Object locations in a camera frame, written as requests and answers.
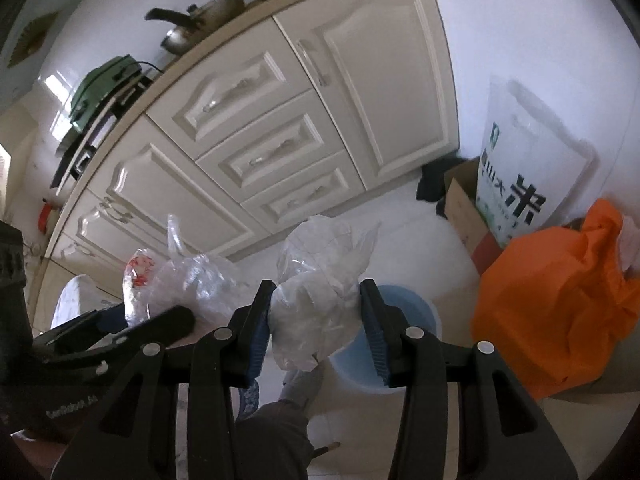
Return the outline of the white plastic bag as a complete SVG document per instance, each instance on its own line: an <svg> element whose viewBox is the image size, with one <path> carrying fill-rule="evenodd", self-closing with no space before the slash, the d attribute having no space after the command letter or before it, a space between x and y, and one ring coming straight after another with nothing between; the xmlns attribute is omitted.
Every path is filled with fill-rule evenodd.
<svg viewBox="0 0 640 480"><path fill-rule="evenodd" d="M381 225L356 231L340 219L311 216L285 239L268 324L281 370L310 372L346 348L361 328L359 281Z"/></svg>

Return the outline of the white rice sack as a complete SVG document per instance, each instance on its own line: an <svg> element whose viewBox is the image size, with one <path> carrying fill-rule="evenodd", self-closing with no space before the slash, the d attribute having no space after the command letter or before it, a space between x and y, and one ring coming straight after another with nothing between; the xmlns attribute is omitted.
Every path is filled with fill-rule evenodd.
<svg viewBox="0 0 640 480"><path fill-rule="evenodd" d="M593 146L524 84L491 79L475 206L501 248L561 223L596 163Z"/></svg>

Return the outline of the round table with patterned cloth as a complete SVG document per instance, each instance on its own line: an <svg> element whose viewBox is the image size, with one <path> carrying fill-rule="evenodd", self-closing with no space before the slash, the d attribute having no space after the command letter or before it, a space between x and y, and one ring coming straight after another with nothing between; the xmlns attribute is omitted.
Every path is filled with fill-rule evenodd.
<svg viewBox="0 0 640 480"><path fill-rule="evenodd" d="M121 302L119 298L98 289L89 275L77 275L63 287L50 327L58 327L84 313L103 310Z"/></svg>

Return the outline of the cardboard box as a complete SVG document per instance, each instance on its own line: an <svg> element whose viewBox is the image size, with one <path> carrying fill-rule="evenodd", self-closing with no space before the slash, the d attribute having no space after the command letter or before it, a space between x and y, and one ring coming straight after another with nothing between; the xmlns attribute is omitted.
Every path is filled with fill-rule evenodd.
<svg viewBox="0 0 640 480"><path fill-rule="evenodd" d="M457 232L477 273L482 275L502 249L475 206L477 173L477 157L446 172L444 215Z"/></svg>

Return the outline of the blue trash bin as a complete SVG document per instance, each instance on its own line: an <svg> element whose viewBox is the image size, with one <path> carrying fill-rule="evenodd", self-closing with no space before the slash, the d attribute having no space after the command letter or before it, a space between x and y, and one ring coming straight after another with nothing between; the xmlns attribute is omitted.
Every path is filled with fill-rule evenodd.
<svg viewBox="0 0 640 480"><path fill-rule="evenodd" d="M330 361L337 375L353 387L387 394L406 384L406 329L442 336L437 309L411 289L360 283L362 327L354 341L334 353Z"/></svg>

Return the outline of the orange bag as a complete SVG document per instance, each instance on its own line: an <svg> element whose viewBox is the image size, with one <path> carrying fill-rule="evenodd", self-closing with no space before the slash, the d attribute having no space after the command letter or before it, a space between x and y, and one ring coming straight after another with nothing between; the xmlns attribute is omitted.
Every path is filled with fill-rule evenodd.
<svg viewBox="0 0 640 480"><path fill-rule="evenodd" d="M512 240L480 277L471 335L492 342L536 400L599 379L639 321L629 269L639 231L609 200L579 230L552 226Z"/></svg>

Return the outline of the gas stove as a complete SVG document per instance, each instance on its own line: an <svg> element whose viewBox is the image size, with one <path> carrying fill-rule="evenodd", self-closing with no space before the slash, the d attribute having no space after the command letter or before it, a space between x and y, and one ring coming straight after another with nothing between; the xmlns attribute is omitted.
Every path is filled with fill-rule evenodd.
<svg viewBox="0 0 640 480"><path fill-rule="evenodd" d="M99 104L84 128L77 131L72 127L67 131L55 152L58 168L55 170L50 189L56 196L62 194L68 180L79 179L107 133L151 84L152 79L145 72L132 77Z"/></svg>

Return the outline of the green electric cooker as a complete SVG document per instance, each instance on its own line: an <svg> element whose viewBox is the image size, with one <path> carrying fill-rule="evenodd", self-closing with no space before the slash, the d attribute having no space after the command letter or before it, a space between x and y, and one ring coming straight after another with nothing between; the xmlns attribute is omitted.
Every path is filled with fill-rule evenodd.
<svg viewBox="0 0 640 480"><path fill-rule="evenodd" d="M88 73L70 101L68 118L74 129L82 133L104 103L141 72L141 64L126 54L115 56Z"/></svg>

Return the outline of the plastic bag with red print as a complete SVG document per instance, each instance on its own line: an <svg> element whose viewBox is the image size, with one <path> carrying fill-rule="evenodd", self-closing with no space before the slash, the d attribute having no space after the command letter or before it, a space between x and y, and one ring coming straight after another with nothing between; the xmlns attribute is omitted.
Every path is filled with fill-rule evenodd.
<svg viewBox="0 0 640 480"><path fill-rule="evenodd" d="M137 250L122 278L125 318L136 326L173 307L189 309L199 330L213 330L230 321L234 310L250 302L252 285L238 267L212 252L186 248L180 219L167 216L167 254Z"/></svg>

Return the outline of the person's leg and shoe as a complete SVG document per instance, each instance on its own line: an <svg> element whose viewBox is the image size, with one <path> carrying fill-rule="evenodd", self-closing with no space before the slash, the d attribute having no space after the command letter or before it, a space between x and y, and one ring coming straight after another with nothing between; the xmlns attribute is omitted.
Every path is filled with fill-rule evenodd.
<svg viewBox="0 0 640 480"><path fill-rule="evenodd" d="M244 479L303 480L314 446L308 437L308 412L320 392L326 363L310 372L290 370L277 402L235 424Z"/></svg>

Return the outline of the lower cream cabinets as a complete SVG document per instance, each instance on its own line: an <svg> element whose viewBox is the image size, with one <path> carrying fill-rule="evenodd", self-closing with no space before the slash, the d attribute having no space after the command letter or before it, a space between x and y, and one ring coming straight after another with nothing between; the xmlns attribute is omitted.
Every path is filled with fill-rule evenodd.
<svg viewBox="0 0 640 480"><path fill-rule="evenodd" d="M29 294L34 330L78 274L122 296L180 220L194 252L244 256L314 214L454 152L436 0L268 0L167 67L92 156Z"/></svg>

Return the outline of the black cloth on floor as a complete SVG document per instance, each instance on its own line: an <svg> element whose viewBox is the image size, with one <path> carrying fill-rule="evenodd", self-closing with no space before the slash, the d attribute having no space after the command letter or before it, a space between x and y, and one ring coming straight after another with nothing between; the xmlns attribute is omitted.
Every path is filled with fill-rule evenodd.
<svg viewBox="0 0 640 480"><path fill-rule="evenodd" d="M446 192L445 174L450 169L466 162L466 158L459 156L446 156L421 167L421 177L416 188L416 200L434 204L436 214L446 218Z"/></svg>

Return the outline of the steel wok pan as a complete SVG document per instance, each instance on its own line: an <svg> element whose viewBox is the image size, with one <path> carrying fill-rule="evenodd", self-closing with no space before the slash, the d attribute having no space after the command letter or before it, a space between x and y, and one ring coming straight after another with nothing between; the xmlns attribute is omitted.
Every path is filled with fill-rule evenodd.
<svg viewBox="0 0 640 480"><path fill-rule="evenodd" d="M188 7L186 13L154 8L145 14L145 21L160 21L174 25L160 43L173 55L184 55L216 30L245 11L244 0L210 0L204 6Z"/></svg>

